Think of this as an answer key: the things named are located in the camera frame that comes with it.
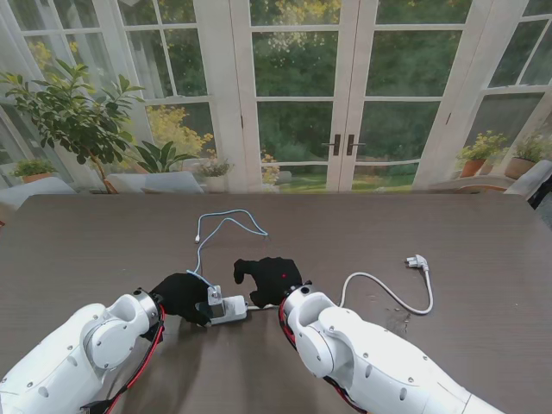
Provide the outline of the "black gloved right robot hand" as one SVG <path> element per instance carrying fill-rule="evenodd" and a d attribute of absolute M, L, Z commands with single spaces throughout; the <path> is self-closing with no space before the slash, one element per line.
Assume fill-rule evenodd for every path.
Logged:
<path fill-rule="evenodd" d="M 242 260 L 234 263 L 234 280 L 241 284 L 250 275 L 256 289 L 249 294 L 254 306 L 263 309 L 268 305 L 278 306 L 286 294 L 303 284 L 303 279 L 291 259 L 266 257 L 261 260 Z"/>

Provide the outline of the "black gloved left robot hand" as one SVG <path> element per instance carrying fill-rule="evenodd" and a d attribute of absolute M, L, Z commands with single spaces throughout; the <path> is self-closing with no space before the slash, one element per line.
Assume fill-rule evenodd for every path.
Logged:
<path fill-rule="evenodd" d="M 189 323 L 205 327 L 210 318 L 196 308 L 208 300 L 209 285 L 190 273 L 174 273 L 165 277 L 151 292 L 167 315 L 179 316 Z"/>

